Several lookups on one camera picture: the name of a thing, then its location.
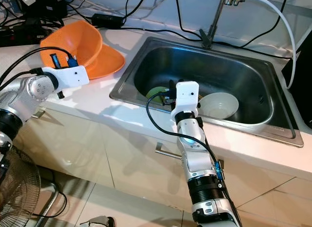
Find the sink basin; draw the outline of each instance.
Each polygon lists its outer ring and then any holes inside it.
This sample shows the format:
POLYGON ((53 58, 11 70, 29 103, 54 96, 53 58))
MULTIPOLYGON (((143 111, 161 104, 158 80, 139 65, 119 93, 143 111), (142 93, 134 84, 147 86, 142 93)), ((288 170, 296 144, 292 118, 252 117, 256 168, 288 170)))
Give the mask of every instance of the sink basin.
MULTIPOLYGON (((227 119, 202 115, 204 122, 251 133, 275 141, 303 146, 272 64, 213 50, 149 37, 113 88, 113 99, 145 106, 154 87, 196 81, 199 94, 224 92, 239 101, 237 112, 227 119)), ((170 112, 154 102, 151 107, 170 112)))

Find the white bowl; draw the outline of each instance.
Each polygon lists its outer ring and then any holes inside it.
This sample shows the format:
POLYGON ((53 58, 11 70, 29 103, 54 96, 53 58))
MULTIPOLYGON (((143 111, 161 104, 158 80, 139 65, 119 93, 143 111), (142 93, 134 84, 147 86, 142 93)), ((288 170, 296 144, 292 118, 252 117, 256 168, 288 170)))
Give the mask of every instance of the white bowl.
POLYGON ((212 93, 200 101, 198 113, 218 119, 232 116, 238 109, 239 103, 235 96, 229 93, 212 93))

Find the orange plastic bowl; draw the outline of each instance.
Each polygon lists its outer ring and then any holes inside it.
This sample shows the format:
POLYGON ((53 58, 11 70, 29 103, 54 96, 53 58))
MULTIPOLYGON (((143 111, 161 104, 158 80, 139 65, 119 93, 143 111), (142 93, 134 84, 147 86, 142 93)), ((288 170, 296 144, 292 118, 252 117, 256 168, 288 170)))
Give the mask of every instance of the orange plastic bowl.
MULTIPOLYGON (((99 31, 85 21, 68 24, 42 40, 40 47, 54 46, 66 49, 75 55, 79 65, 92 68, 102 49, 102 36, 99 31)), ((41 51, 41 59, 45 66, 54 67, 50 54, 56 53, 62 66, 68 66, 66 54, 58 50, 41 51)))

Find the faucet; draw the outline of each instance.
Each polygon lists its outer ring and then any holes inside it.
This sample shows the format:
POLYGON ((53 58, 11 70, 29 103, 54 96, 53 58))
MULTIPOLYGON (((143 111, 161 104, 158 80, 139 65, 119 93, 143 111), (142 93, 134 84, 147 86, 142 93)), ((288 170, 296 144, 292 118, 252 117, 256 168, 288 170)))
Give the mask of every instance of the faucet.
POLYGON ((206 35, 206 33, 203 31, 203 29, 199 30, 200 36, 202 37, 202 47, 205 49, 210 49, 214 36, 215 36, 215 32, 217 29, 217 23, 219 21, 222 9, 223 9, 223 5, 234 5, 234 6, 238 6, 238 3, 240 2, 244 2, 245 0, 220 0, 219 2, 219 6, 216 10, 215 16, 214 16, 214 21, 211 24, 208 34, 206 35))

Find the kitchen counter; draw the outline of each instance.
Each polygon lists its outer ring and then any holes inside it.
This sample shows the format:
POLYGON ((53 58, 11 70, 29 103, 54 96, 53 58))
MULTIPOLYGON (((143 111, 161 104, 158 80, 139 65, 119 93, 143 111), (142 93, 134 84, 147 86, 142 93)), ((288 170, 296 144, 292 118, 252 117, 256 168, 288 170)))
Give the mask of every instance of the kitchen counter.
MULTIPOLYGON (((198 46, 200 44, 187 42, 184 39, 170 35, 158 35, 148 32, 101 30, 101 34, 105 44, 117 49, 126 57, 125 66, 112 75, 91 80, 88 85, 64 90, 64 99, 59 100, 56 96, 53 96, 43 103, 42 106, 102 124, 121 127, 148 136, 176 142, 175 137, 166 135, 153 126, 145 108, 113 100, 109 97, 109 93, 148 36, 187 44, 197 44, 198 46)), ((0 48, 0 73, 3 73, 11 63, 35 47, 37 45, 0 48)), ((213 46, 213 49, 267 60, 273 64, 278 77, 283 81, 281 69, 286 64, 284 60, 221 46, 213 46)), ((15 69, 15 72, 41 66, 43 64, 39 55, 36 54, 23 61, 15 69)), ((292 101, 288 91, 286 91, 286 97, 289 102, 292 101)), ((290 105, 296 120, 300 120, 298 113, 295 113, 296 108, 292 103, 290 105)), ((155 110, 151 110, 151 113, 161 127, 170 131, 176 130, 174 122, 170 120, 169 113, 155 110)), ((204 131, 211 148, 219 158, 230 157, 259 167, 312 180, 312 135, 308 133, 301 132, 304 147, 297 148, 208 123, 204 123, 204 131)))

